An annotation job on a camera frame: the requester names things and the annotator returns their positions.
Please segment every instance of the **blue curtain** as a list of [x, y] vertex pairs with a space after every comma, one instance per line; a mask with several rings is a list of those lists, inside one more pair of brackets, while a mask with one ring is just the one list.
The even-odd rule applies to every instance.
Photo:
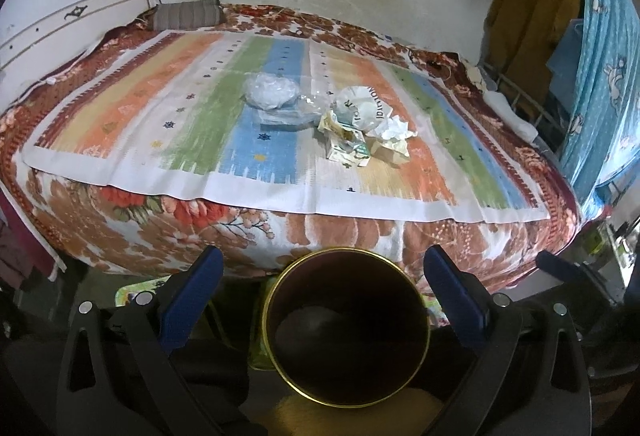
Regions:
[[624, 199], [625, 192], [635, 183], [638, 174], [640, 174], [640, 157], [611, 180], [620, 194], [613, 195], [608, 184], [596, 187], [582, 205], [584, 221], [587, 222], [600, 216], [606, 204], [614, 204], [615, 200]]
[[640, 155], [640, 20], [631, 0], [584, 0], [574, 109], [560, 165], [582, 205]]

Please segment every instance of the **food wrapper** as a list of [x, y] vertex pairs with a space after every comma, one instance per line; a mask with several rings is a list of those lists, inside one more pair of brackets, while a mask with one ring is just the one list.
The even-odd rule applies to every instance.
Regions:
[[395, 165], [409, 161], [406, 140], [415, 136], [414, 131], [409, 131], [409, 124], [402, 122], [398, 115], [384, 119], [367, 133], [367, 137], [374, 138], [371, 154], [378, 154], [378, 157]]
[[322, 115], [318, 130], [326, 139], [327, 159], [338, 161], [347, 168], [364, 167], [369, 163], [371, 154], [362, 132], [338, 121], [332, 109]]
[[393, 108], [368, 86], [346, 87], [337, 95], [332, 107], [341, 123], [351, 124], [364, 132], [375, 129], [393, 111]]

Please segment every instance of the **pillow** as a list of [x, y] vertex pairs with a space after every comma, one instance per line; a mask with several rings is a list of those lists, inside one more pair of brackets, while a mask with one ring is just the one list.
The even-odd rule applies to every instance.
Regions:
[[159, 4], [152, 20], [153, 30], [194, 30], [225, 21], [220, 0]]

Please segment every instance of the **colorful striped sheet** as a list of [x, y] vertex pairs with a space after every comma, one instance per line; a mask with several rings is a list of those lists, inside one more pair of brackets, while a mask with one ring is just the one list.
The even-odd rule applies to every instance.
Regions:
[[[312, 128], [255, 123], [243, 99], [255, 73], [329, 94], [374, 87], [418, 132], [410, 161], [348, 169], [325, 159]], [[425, 222], [548, 217], [537, 184], [437, 81], [297, 38], [162, 33], [62, 101], [23, 158], [94, 185], [256, 209]]]

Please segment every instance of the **hanging clothes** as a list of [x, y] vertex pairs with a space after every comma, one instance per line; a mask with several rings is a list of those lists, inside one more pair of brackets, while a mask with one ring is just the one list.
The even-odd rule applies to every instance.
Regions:
[[[546, 62], [579, 13], [580, 0], [494, 0], [486, 21], [488, 63], [543, 105], [552, 77]], [[507, 84], [500, 91], [516, 94]], [[540, 114], [524, 99], [518, 104], [530, 119]]]
[[640, 20], [632, 0], [584, 0], [561, 170], [581, 204], [640, 155]]

